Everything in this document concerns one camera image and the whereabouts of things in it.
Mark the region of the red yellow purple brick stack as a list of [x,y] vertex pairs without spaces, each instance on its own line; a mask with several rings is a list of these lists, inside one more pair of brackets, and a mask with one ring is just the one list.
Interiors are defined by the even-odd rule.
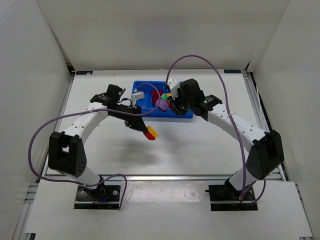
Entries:
[[159,136],[159,134],[150,125],[147,126],[146,129],[147,131],[143,134],[148,140],[154,141]]

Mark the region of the green red sloped brick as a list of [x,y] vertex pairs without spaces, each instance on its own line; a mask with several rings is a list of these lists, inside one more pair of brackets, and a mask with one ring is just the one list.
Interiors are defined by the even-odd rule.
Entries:
[[171,97],[171,93],[163,93],[160,98],[163,99],[164,101],[167,101],[169,97]]

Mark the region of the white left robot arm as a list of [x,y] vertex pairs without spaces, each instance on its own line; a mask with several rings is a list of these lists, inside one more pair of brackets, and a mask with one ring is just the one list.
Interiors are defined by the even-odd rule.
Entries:
[[140,107],[120,104],[124,91],[110,84],[106,92],[92,97],[87,108],[88,114],[82,114],[64,131],[55,131],[49,137],[48,167],[84,184],[89,193],[102,193],[103,179],[87,166],[84,144],[106,117],[123,120],[126,127],[142,132],[149,140],[156,139],[142,117],[134,116],[141,113]]

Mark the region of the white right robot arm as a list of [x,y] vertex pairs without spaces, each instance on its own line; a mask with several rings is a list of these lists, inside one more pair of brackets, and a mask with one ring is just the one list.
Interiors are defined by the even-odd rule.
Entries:
[[282,139],[277,131],[267,132],[228,112],[218,97],[206,96],[193,78],[182,82],[170,78],[167,84],[171,93],[169,103],[175,114],[183,116],[188,111],[193,112],[224,130],[241,144],[241,150],[248,152],[244,166],[224,183],[228,194],[244,195],[250,185],[264,180],[284,161]]

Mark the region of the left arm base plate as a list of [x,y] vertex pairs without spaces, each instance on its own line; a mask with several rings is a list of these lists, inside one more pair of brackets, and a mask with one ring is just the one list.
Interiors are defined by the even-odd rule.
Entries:
[[120,184],[100,185],[97,189],[78,186],[74,206],[76,210],[119,210],[121,203]]

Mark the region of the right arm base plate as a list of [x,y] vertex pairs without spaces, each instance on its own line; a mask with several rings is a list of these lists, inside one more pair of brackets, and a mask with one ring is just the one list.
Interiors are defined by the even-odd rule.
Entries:
[[243,212],[257,211],[257,203],[254,203],[256,196],[251,187],[242,200],[225,188],[224,185],[209,185],[205,192],[209,196],[210,210],[212,212]]

